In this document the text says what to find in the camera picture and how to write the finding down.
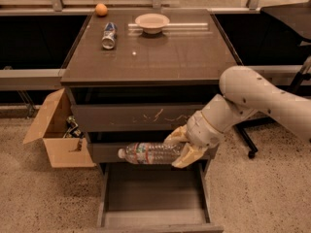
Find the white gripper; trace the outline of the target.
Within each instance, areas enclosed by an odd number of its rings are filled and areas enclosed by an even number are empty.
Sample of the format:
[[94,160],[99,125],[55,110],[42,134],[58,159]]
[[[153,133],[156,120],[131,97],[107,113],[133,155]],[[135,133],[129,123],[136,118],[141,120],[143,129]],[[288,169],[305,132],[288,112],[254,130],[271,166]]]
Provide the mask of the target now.
[[188,120],[187,125],[176,128],[169,134],[165,144],[176,145],[186,143],[181,155],[172,163],[175,168],[185,168],[200,159],[207,148],[214,148],[223,138],[223,134],[216,130],[204,117],[201,111],[196,111]]

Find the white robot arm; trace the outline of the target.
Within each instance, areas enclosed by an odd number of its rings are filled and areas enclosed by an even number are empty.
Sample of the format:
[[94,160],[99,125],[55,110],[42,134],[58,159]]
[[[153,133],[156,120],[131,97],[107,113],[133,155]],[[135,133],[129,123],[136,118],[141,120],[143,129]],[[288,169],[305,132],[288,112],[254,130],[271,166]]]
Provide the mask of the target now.
[[257,112],[268,115],[304,142],[311,141],[311,100],[284,91],[253,69],[233,66],[219,79],[220,93],[166,139],[183,143],[172,165],[185,168],[217,146],[232,126]]

